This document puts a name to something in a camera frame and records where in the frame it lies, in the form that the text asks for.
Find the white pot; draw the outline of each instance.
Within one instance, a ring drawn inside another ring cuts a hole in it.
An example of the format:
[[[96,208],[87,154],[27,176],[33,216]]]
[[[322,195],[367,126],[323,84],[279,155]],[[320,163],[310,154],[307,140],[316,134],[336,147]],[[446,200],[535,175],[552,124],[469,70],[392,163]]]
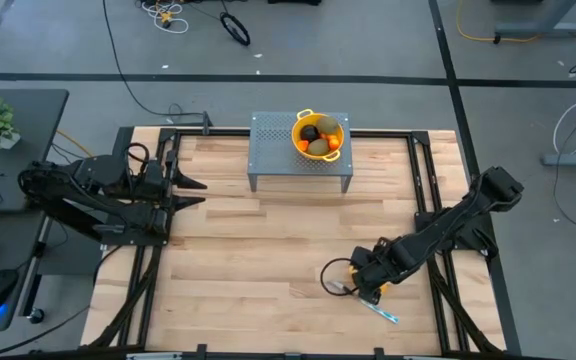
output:
[[[19,142],[19,139],[21,139],[21,136],[17,133],[13,133],[12,138],[10,139],[7,139],[3,136],[0,137],[0,149],[11,149],[17,142]]]

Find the gray floor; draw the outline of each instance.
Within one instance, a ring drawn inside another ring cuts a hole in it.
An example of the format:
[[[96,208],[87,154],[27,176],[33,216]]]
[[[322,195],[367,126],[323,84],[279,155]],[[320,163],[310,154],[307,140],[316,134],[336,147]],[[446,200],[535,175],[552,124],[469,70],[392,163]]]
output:
[[[250,49],[234,44],[216,21],[188,7],[183,17],[191,28],[184,35],[156,30],[132,1],[108,0],[108,10],[126,73],[445,76],[425,1],[363,3],[231,4],[253,36]],[[567,69],[576,62],[576,39],[499,46],[472,42],[456,32],[457,1],[439,4],[458,77],[569,79]],[[462,27],[469,34],[489,36],[495,20],[529,18],[551,4],[517,7],[465,1]],[[220,11],[210,2],[198,7],[214,14]],[[566,19],[576,21],[576,7]],[[0,73],[14,72],[116,73],[101,4],[63,1],[55,6],[47,0],[17,0],[0,28]],[[440,86],[134,83],[132,87],[151,109],[165,111],[177,102],[187,111],[209,111],[217,125],[248,125],[253,111],[311,107],[348,112],[355,127],[457,129],[448,88]],[[166,123],[165,118],[143,112],[119,82],[1,81],[0,88],[68,89],[71,96],[60,128],[95,153],[111,150],[120,126]],[[512,212],[494,217],[522,350],[526,355],[576,359],[576,228],[555,207],[553,169],[539,163],[542,153],[552,151],[553,126],[576,102],[576,90],[462,88],[461,92],[480,167],[502,165],[526,187],[524,199]],[[571,130],[576,114],[571,116],[562,133]],[[76,151],[63,139],[57,142]],[[61,161],[55,154],[50,158]],[[559,199],[576,219],[576,170],[560,172]],[[0,333],[0,347],[59,323],[88,304],[90,294],[90,277],[48,279],[37,300],[48,311],[46,322],[32,326],[16,319]],[[17,353],[74,348],[83,324],[82,316]]]

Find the pot handle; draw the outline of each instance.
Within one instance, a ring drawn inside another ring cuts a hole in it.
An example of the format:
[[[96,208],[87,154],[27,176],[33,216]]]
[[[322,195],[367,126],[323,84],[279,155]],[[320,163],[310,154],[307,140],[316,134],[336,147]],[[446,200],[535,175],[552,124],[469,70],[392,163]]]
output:
[[[301,110],[300,112],[297,113],[297,120],[301,120],[303,118],[305,118],[308,115],[312,115],[315,112],[312,111],[311,109],[305,109],[305,110]]]
[[[341,151],[337,150],[333,153],[330,153],[330,154],[324,156],[322,159],[324,159],[324,161],[326,161],[326,162],[333,162],[333,161],[339,159],[340,156],[341,156]]]

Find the wooden tabletop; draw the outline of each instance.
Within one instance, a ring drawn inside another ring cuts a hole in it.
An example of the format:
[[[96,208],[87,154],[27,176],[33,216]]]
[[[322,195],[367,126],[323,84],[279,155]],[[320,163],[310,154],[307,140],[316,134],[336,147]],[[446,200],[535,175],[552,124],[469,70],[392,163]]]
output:
[[[158,132],[135,128],[132,141],[154,153]],[[468,189],[457,139],[453,131],[429,135],[443,205],[451,206]],[[380,236],[414,230],[406,142],[357,138],[352,151],[347,194],[340,193],[338,178],[279,176],[259,177],[251,193],[248,138],[184,136],[180,169],[208,190],[179,193],[207,200],[173,219],[147,349],[195,351],[197,344],[208,344],[211,352],[372,354],[382,347],[386,354],[439,354],[425,266],[382,297],[379,306],[398,316],[398,325],[319,285],[327,261],[349,257],[355,246],[372,248]],[[421,154],[419,161],[424,164]],[[427,186],[424,192],[430,194]],[[123,303],[134,251],[121,249],[99,272],[82,344],[99,336]],[[474,251],[453,257],[464,307],[491,342],[504,348],[485,259]],[[350,281],[341,264],[326,278]],[[452,312],[445,309],[457,349]]]

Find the avocado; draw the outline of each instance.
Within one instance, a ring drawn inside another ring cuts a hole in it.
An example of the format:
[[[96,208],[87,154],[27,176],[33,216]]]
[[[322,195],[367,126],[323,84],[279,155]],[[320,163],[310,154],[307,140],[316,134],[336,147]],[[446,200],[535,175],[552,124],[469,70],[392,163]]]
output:
[[[308,140],[308,142],[313,142],[319,139],[319,130],[317,130],[314,125],[306,125],[301,128],[299,137],[301,137],[301,140]]]
[[[308,145],[308,154],[310,155],[321,156],[329,152],[328,142],[324,139],[315,140]]]
[[[317,129],[320,133],[326,135],[335,135],[337,133],[338,127],[339,123],[337,123],[337,120],[331,118],[330,116],[324,116],[317,120]]]

